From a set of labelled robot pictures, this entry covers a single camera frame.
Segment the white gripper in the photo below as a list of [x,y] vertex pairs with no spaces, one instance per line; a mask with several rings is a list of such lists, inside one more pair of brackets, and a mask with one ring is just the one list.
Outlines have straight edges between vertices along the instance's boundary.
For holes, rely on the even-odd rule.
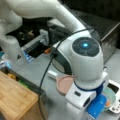
[[108,81],[107,72],[102,72],[98,76],[88,73],[75,76],[75,80],[65,96],[68,114],[72,120],[88,120],[90,118],[87,108],[96,97],[102,94]]

